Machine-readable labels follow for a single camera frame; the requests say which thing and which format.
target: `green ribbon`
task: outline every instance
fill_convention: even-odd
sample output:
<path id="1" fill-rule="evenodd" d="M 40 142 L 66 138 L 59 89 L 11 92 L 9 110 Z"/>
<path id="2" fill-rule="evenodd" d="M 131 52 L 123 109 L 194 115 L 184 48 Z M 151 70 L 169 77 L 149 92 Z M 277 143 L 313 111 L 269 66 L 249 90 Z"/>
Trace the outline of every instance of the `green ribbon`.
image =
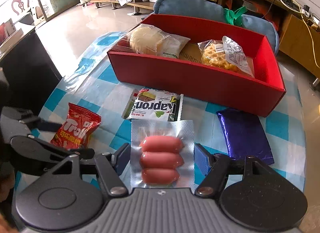
<path id="1" fill-rule="evenodd" d="M 224 18 L 227 23 L 235 26 L 242 26 L 242 17 L 241 15 L 247 11 L 245 6 L 242 6 L 235 12 L 229 9 L 224 9 Z"/>

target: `blue cushion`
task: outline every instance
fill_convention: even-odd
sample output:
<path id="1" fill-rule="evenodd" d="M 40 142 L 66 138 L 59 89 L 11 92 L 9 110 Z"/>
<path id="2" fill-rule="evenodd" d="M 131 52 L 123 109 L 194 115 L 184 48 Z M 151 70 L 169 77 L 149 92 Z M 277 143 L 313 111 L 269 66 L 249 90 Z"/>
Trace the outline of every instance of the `blue cushion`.
<path id="1" fill-rule="evenodd" d="M 224 22 L 222 6 L 206 0 L 157 0 L 155 14 L 189 16 Z M 250 15 L 242 15 L 242 27 L 266 35 L 275 54 L 279 50 L 279 36 L 273 24 Z"/>

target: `floor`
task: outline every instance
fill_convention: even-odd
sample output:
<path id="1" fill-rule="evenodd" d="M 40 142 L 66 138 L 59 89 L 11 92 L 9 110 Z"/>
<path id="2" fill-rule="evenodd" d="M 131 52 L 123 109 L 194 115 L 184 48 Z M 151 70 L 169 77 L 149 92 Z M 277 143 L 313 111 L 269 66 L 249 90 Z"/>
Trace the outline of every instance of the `floor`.
<path id="1" fill-rule="evenodd" d="M 70 73 L 77 58 L 100 35 L 110 31 L 125 31 L 141 21 L 152 11 L 141 9 L 142 15 L 129 16 L 130 6 L 111 10 L 111 4 L 73 7 L 37 29 L 37 34 L 50 54 L 61 75 Z M 320 232 L 320 93 L 314 92 L 309 83 L 315 77 L 283 53 L 277 59 L 298 79 L 304 113 L 307 140 L 307 165 L 305 195 L 308 212 L 300 228 L 304 232 Z"/>

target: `sausage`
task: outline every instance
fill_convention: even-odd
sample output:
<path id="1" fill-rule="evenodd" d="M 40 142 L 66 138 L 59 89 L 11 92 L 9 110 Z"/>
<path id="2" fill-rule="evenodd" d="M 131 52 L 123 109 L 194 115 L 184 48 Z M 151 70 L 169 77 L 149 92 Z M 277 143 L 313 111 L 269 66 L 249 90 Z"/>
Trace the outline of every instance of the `sausage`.
<path id="1" fill-rule="evenodd" d="M 146 168 L 141 175 L 143 182 L 150 185 L 168 185 L 180 177 L 176 170 L 162 168 Z"/>
<path id="2" fill-rule="evenodd" d="M 146 137 L 141 143 L 142 151 L 168 151 L 179 153 L 183 148 L 182 141 L 174 136 L 154 135 Z"/>
<path id="3" fill-rule="evenodd" d="M 183 158 L 179 154 L 172 152 L 145 151 L 140 158 L 142 168 L 175 169 L 183 164 Z"/>

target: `checkered tablecloth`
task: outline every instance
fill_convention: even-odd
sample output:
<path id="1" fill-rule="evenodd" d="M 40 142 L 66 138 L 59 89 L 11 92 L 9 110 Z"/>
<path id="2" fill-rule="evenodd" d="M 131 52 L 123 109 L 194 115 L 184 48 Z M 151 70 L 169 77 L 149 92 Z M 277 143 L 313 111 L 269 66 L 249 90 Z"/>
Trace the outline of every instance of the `checkered tablecloth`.
<path id="1" fill-rule="evenodd" d="M 121 114 L 133 89 L 141 89 L 117 80 L 109 62 L 107 51 L 122 35 L 111 32 L 95 40 L 79 58 L 74 74 L 63 78 L 52 92 L 40 112 L 40 117 L 63 123 L 68 113 L 68 103 L 74 103 L 98 113 L 102 122 L 92 134 L 89 147 L 96 153 L 114 152 L 123 143 L 131 141 L 131 122 L 123 120 Z M 274 161 L 272 168 L 303 191 L 305 183 L 305 133 L 302 125 L 302 105 L 295 76 L 280 66 L 286 95 L 267 118 L 260 117 L 270 143 Z M 193 120 L 195 142 L 210 152 L 227 153 L 222 129 L 215 114 L 224 106 L 185 97 L 182 119 Z M 33 130 L 33 134 L 50 141 L 53 133 Z M 19 192 L 37 177 L 18 173 L 16 191 Z M 195 183 L 203 180 L 195 166 Z M 130 187 L 129 165 L 121 179 Z M 228 184 L 242 179 L 240 175 L 229 177 Z M 98 185 L 94 176 L 86 175 L 84 180 Z"/>

